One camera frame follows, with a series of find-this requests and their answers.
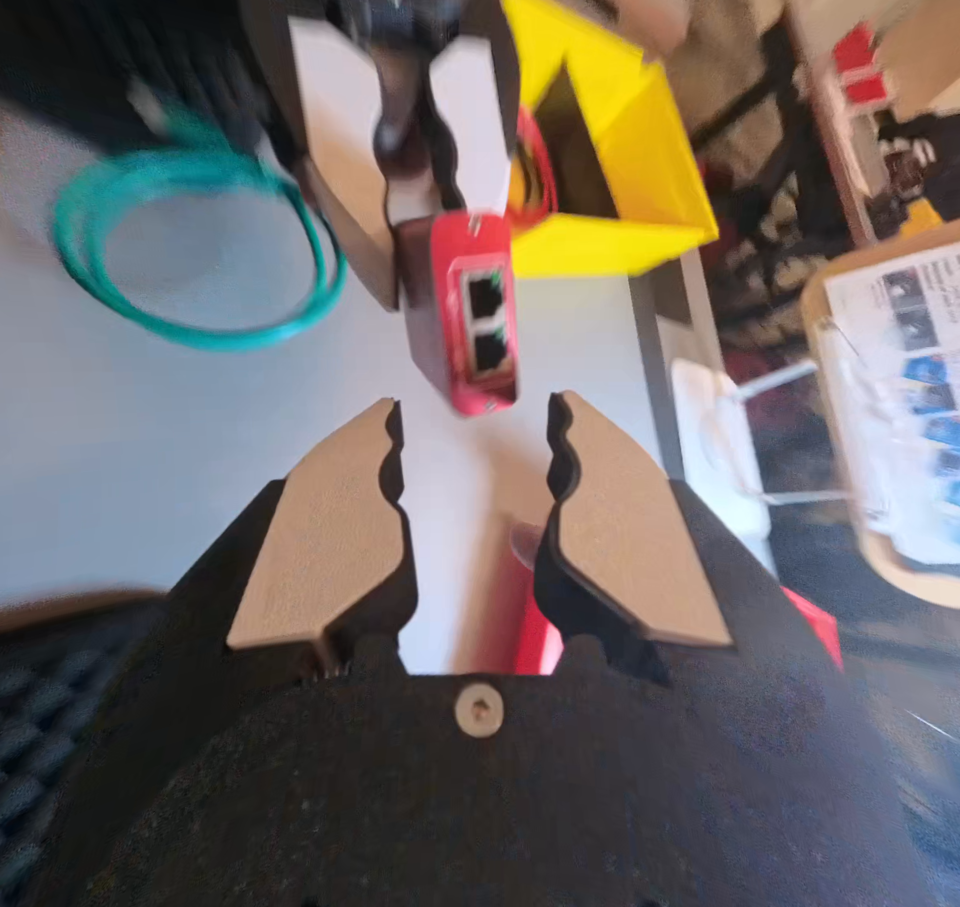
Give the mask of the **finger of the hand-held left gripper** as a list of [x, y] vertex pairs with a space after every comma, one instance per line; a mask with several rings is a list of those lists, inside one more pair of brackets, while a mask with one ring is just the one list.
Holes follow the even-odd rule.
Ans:
[[460, 205], [471, 212], [505, 213], [511, 159], [490, 42], [457, 37], [431, 62], [429, 82], [438, 119], [450, 136], [450, 182]]
[[375, 135], [382, 116], [371, 57], [328, 22], [289, 20], [303, 114], [306, 181], [360, 283], [389, 313], [400, 309], [387, 182]]

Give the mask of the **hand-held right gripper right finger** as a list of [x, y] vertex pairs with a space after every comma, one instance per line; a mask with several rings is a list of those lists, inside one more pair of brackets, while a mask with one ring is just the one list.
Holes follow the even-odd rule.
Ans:
[[579, 393], [547, 410], [553, 497], [534, 599], [563, 640], [606, 649], [665, 642], [728, 649], [734, 638], [664, 469]]

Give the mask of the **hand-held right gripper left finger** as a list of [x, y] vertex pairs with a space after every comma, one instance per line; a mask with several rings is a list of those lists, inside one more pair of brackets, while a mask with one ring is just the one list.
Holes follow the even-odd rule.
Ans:
[[402, 407], [381, 398], [317, 443], [283, 482], [226, 633], [232, 652], [305, 646], [328, 676], [365, 638], [397, 651], [418, 605], [404, 492]]

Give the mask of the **smooth red plastic bin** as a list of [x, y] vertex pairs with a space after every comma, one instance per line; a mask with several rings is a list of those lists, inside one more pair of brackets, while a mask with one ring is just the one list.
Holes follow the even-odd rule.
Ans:
[[[523, 593], [513, 673], [524, 676], [547, 676], [553, 673], [563, 653], [565, 642], [555, 625], [540, 610], [534, 597], [534, 570], [525, 569], [513, 556], [523, 573], [517, 574]], [[845, 672], [844, 658], [834, 615], [801, 595], [783, 587], [782, 593], [805, 619], [833, 664]]]

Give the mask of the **yellow plastic bin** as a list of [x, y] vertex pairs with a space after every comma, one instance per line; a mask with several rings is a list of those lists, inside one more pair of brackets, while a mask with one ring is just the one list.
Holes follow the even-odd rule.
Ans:
[[664, 66], [553, 0], [501, 0], [519, 99], [542, 114], [568, 82], [614, 217], [559, 205], [514, 235], [519, 277], [629, 277], [718, 237], [714, 211]]

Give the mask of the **red network switch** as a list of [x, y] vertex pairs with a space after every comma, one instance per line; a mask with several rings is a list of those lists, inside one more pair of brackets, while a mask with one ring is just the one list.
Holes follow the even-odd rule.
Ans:
[[504, 217], [452, 210], [393, 229], [412, 359], [460, 416], [511, 408], [520, 350], [512, 235]]

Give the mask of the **person's left hand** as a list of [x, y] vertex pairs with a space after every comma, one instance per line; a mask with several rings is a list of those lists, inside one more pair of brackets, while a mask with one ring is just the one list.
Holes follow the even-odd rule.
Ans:
[[438, 119], [425, 100], [406, 114], [384, 109], [374, 131], [374, 157], [386, 181], [410, 180], [434, 172], [447, 145]]

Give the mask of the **instruction sheet on stand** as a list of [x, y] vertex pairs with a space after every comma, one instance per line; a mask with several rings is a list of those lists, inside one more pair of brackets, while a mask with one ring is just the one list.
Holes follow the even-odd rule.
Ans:
[[[823, 265], [806, 282], [798, 309], [806, 341], [806, 355], [785, 368], [736, 385], [723, 372], [692, 361], [675, 361], [673, 387], [678, 430], [687, 481], [711, 506], [724, 499], [730, 511], [746, 509], [770, 521], [769, 509], [788, 504], [840, 503], [846, 507], [860, 555], [891, 587], [919, 601], [958, 610], [958, 574], [945, 566], [919, 565], [894, 549], [891, 539], [867, 526], [859, 505], [851, 469], [830, 397], [830, 375], [825, 373], [826, 338], [831, 308], [826, 283], [833, 277], [880, 265], [895, 258], [957, 243], [958, 220], [944, 223], [909, 239], [895, 238], [858, 248]], [[748, 423], [750, 399], [774, 392], [791, 382], [813, 378], [822, 401], [839, 479], [825, 490], [773, 493], [762, 487], [760, 466]], [[958, 565], [949, 566], [958, 569]]]

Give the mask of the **printed instruction sheet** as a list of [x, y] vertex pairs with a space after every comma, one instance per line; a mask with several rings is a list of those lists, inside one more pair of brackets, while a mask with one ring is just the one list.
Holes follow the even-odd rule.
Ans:
[[867, 526], [916, 565], [959, 561], [958, 243], [836, 275], [824, 372]]

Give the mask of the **black mesh chair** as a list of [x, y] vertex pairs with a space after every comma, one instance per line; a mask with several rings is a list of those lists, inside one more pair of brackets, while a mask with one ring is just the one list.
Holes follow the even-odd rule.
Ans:
[[2, 905], [27, 903], [65, 771], [163, 607], [148, 598], [63, 606], [2, 630]]

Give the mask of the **small red bin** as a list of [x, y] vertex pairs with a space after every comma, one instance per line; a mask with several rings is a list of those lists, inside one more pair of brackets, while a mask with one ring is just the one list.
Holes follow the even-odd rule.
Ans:
[[866, 21], [857, 23], [831, 49], [837, 82], [854, 109], [879, 110], [890, 100], [887, 78], [877, 60], [875, 34]]

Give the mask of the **small yellow bin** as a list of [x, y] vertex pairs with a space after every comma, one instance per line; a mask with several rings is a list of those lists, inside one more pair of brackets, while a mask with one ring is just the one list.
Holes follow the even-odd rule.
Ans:
[[925, 196], [920, 196], [906, 204], [906, 219], [901, 224], [898, 236], [909, 239], [921, 233], [938, 229], [944, 223], [942, 217]]

